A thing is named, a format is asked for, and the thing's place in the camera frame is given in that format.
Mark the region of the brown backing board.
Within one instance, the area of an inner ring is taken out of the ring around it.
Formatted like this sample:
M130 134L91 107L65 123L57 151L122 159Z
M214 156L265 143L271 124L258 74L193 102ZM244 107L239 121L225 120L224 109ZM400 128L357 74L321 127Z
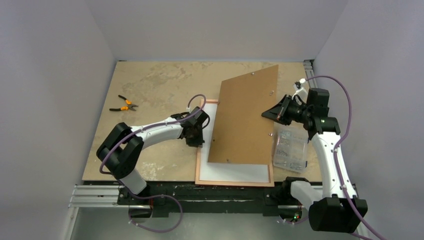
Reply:
M278 65L222 81L208 161L269 165L274 131L262 113L277 103Z

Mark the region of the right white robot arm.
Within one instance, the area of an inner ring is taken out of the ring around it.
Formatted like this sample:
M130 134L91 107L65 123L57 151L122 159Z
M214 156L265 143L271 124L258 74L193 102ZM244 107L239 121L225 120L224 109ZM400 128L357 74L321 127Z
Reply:
M329 91L311 88L307 100L285 95L262 117L281 125L297 122L308 133L319 163L322 190L317 191L302 177L287 177L280 196L288 204L298 200L307 210L314 231L354 233L368 211L366 200L360 199L349 180L341 150L338 120L329 114Z

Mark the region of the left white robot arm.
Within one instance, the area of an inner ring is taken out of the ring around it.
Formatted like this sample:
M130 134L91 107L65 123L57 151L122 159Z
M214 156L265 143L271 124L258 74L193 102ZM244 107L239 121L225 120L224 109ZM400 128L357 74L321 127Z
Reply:
M148 184L136 170L141 152L168 140L184 139L189 147L203 145L203 127L210 116L200 107L182 112L145 126L115 125L96 151L110 174L130 191L129 197L138 205L149 199Z

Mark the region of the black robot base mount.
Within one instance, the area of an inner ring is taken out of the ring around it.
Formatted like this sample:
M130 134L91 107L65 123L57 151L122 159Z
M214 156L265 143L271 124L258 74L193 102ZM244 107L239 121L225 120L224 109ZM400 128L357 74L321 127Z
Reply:
M193 181L148 181L148 188L134 197L124 186L118 189L117 203L131 209L147 207L154 218L170 213L260 214L297 222L305 207L289 196L288 185L273 187L198 185Z

